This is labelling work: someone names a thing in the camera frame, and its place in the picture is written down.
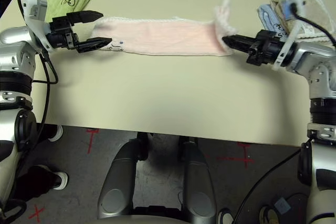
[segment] pink towel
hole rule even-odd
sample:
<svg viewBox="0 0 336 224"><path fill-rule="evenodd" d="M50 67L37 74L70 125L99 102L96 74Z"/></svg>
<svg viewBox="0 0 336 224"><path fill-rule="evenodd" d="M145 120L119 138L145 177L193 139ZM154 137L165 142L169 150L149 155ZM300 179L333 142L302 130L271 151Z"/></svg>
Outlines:
<svg viewBox="0 0 336 224"><path fill-rule="evenodd" d="M92 37L109 37L102 50L125 51L142 55L225 56L232 50L221 40L236 30L227 23L228 0L215 8L215 21L188 19L128 19L109 17L99 21Z"/></svg>

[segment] gray floor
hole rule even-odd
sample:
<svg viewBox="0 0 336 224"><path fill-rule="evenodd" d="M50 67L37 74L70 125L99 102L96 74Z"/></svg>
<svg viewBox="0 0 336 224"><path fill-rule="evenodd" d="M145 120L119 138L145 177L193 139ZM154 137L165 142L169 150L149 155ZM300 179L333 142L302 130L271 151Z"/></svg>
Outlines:
<svg viewBox="0 0 336 224"><path fill-rule="evenodd" d="M26 168L46 164L69 174L67 188L51 190L28 202L27 211L14 223L38 223L35 206L42 224L86 223L96 218L97 200L105 175L118 149L136 132L99 130L93 134L79 127L64 127L63 137L55 143L42 142L31 153ZM150 141L150 157L137 166L133 202L135 206L163 205L180 207L178 194L182 190L183 167L176 159L177 136L156 134ZM265 171L296 148L243 144L231 141L200 139L215 187L218 209L228 207L236 213L250 187ZM280 197L293 193L309 193L309 188L296 179L297 158L279 168L252 194L239 223L258 223L258 212L264 204L274 204ZM281 223L303 224L307 199L296 195L288 199L291 209L281 216Z"/></svg>

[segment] person's leg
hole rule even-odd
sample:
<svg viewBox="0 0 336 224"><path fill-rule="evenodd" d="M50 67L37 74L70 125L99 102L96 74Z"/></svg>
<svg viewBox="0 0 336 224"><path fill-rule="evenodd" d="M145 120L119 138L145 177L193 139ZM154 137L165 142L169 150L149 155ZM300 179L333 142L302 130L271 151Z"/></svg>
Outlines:
<svg viewBox="0 0 336 224"><path fill-rule="evenodd" d="M62 137L62 135L63 135L62 125L45 124L38 142L40 143L44 140L55 142L59 140Z"/></svg>
<svg viewBox="0 0 336 224"><path fill-rule="evenodd" d="M65 173L53 173L46 166L32 166L25 175L17 178L12 198L28 201L50 189L64 189L67 181Z"/></svg>

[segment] white sneaker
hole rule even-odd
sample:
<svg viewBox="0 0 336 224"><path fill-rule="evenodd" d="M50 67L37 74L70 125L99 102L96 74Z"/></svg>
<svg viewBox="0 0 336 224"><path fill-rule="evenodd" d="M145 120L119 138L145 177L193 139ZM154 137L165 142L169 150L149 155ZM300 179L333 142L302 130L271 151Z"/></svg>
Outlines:
<svg viewBox="0 0 336 224"><path fill-rule="evenodd" d="M232 222L233 217L229 209L223 208L221 211L219 211L217 224L232 224Z"/></svg>
<svg viewBox="0 0 336 224"><path fill-rule="evenodd" d="M57 140L59 140L61 137L63 136L63 127L62 125L58 125L57 126L57 132L56 135L52 138L48 138L49 141L51 142L56 142Z"/></svg>
<svg viewBox="0 0 336 224"><path fill-rule="evenodd" d="M59 176L61 178L61 184L57 187L54 187L53 190L63 190L64 188L66 188L67 184L68 184L68 180L69 180L69 176L68 174L64 173L64 172L52 172L48 166L46 165L37 165L45 170L47 170L48 172L51 172L57 176Z"/></svg>

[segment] shoe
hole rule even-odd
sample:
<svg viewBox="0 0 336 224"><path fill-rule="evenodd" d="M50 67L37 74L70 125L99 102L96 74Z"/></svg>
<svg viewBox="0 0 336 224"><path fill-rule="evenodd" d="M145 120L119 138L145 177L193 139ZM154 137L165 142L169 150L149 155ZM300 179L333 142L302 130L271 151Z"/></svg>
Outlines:
<svg viewBox="0 0 336 224"><path fill-rule="evenodd" d="M58 125L57 126L57 132L56 132L55 136L53 136L52 138L48 138L48 140L51 141L51 142L56 142L62 136L63 136L63 127L62 127L62 125Z"/></svg>
<svg viewBox="0 0 336 224"><path fill-rule="evenodd" d="M68 180L69 180L68 174L66 174L64 172L55 172L54 173L46 165L37 165L37 166L47 170L48 172L51 172L51 173L59 176L59 178L55 182L55 186L53 187L54 190L63 190L64 188L66 188L66 186L68 185Z"/></svg>
<svg viewBox="0 0 336 224"><path fill-rule="evenodd" d="M264 206L259 212L259 223L260 224L279 224L279 217L277 212L270 206Z"/></svg>
<svg viewBox="0 0 336 224"><path fill-rule="evenodd" d="M219 211L217 224L232 224L233 217L231 215L231 211L227 208L223 208Z"/></svg>

